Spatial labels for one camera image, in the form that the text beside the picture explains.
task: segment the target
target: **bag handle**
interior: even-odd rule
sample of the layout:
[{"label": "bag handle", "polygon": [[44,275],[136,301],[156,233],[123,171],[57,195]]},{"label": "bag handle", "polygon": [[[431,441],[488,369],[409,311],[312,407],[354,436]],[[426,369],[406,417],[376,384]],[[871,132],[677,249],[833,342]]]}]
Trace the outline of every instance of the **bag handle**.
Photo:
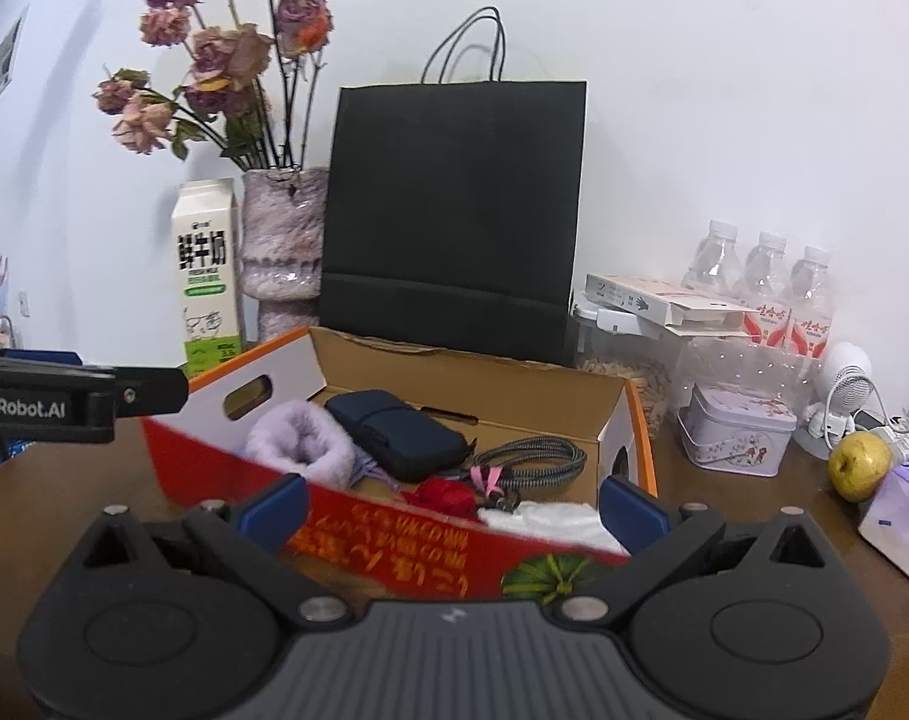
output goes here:
[{"label": "bag handle", "polygon": [[485,20],[491,20],[497,24],[497,31],[494,33],[494,42],[491,43],[491,68],[488,71],[488,80],[494,80],[494,65],[496,65],[497,57],[499,57],[499,55],[501,62],[497,68],[497,80],[501,80],[501,76],[504,75],[504,60],[507,58],[508,52],[507,38],[504,33],[504,24],[501,22],[501,12],[493,5],[485,5],[470,14],[457,26],[457,28],[454,28],[453,32],[449,34],[448,37],[441,41],[441,44],[438,45],[430,57],[428,57],[427,64],[424,65],[424,70],[421,74],[421,83],[427,82],[425,81],[427,79],[427,72],[431,69],[432,63],[437,58],[438,54],[441,53],[443,48],[448,45],[448,43],[451,43],[451,47],[448,49],[448,55],[445,57],[445,61],[441,66],[441,73],[438,73],[438,84],[442,84],[443,78],[445,77],[445,71],[448,69],[448,63],[454,55],[454,50],[467,33],[467,30],[476,23],[484,22]]}]

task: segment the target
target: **watermelon graphic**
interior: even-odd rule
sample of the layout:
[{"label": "watermelon graphic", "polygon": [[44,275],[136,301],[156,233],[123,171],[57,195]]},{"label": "watermelon graphic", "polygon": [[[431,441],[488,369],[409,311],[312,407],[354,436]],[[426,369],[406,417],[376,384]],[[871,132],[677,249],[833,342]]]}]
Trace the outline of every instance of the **watermelon graphic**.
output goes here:
[{"label": "watermelon graphic", "polygon": [[517,600],[533,599],[548,605],[573,592],[581,592],[597,577],[601,568],[592,557],[576,552],[531,557],[504,574],[501,595]]}]

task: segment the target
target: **white cloth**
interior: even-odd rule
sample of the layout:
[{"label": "white cloth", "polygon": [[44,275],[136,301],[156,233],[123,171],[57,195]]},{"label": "white cloth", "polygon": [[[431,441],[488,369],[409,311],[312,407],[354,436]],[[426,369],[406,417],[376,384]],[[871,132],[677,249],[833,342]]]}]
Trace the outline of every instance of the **white cloth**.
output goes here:
[{"label": "white cloth", "polygon": [[497,509],[479,509],[477,515],[489,528],[497,531],[628,554],[620,542],[604,529],[597,509],[586,503],[521,501],[513,514]]}]

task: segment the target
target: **purple fuzzy item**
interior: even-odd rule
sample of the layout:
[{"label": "purple fuzzy item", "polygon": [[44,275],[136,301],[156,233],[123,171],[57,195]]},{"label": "purple fuzzy item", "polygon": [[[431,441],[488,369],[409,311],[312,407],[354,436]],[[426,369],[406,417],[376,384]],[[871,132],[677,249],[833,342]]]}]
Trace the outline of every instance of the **purple fuzzy item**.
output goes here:
[{"label": "purple fuzzy item", "polygon": [[302,400],[275,406],[257,420],[244,453],[260,466],[333,488],[347,488],[355,468],[355,445],[344,428]]}]

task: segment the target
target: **black paper bag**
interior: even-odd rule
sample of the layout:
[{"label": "black paper bag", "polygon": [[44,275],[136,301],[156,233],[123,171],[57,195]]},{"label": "black paper bag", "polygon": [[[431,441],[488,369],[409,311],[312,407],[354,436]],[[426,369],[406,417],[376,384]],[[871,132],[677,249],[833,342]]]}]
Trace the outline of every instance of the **black paper bag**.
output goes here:
[{"label": "black paper bag", "polygon": [[321,323],[566,364],[584,82],[342,89]]}]

